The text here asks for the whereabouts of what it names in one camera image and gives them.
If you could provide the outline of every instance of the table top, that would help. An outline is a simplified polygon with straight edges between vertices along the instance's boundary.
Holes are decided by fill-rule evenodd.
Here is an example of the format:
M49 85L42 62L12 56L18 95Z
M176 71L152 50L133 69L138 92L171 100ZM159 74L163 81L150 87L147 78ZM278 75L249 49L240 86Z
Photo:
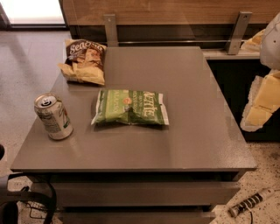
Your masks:
M224 172L256 168L246 142L198 47L109 47L106 86L67 82L73 134L54 141L37 118L14 172ZM169 126L91 125L101 88L164 94Z

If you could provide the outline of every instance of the metal bracket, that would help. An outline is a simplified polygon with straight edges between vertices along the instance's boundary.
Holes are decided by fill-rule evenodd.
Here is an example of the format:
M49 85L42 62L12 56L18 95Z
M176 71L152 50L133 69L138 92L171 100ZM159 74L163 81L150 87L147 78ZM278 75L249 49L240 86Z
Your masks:
M233 33L226 44L227 54L237 54L242 43L242 38L247 29L252 12L240 11L236 20Z
M105 23L105 32L107 38L108 46L119 46L119 41L117 38L116 31L116 16L115 14L105 14L104 23Z

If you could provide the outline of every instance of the wooden wall panel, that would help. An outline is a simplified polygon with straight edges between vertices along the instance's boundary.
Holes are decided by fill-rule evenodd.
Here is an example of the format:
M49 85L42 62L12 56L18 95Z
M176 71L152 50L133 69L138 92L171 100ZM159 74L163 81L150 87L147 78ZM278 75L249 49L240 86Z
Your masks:
M118 25L233 24L239 11L251 11L251 24L267 24L279 0L64 0L69 25L104 25L115 14Z

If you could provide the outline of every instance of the window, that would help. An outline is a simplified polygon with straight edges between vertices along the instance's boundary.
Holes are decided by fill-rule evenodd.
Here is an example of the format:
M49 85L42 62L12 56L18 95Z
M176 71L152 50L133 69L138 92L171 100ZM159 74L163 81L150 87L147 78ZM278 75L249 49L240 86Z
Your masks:
M11 25L64 25L59 0L0 0Z

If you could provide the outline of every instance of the can lid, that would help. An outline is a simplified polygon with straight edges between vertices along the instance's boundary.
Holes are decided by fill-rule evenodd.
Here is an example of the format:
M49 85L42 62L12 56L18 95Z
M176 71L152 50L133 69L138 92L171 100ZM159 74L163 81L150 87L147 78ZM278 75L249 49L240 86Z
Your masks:
M57 101L53 94L43 94L35 101L35 107L37 108L48 108L51 107Z

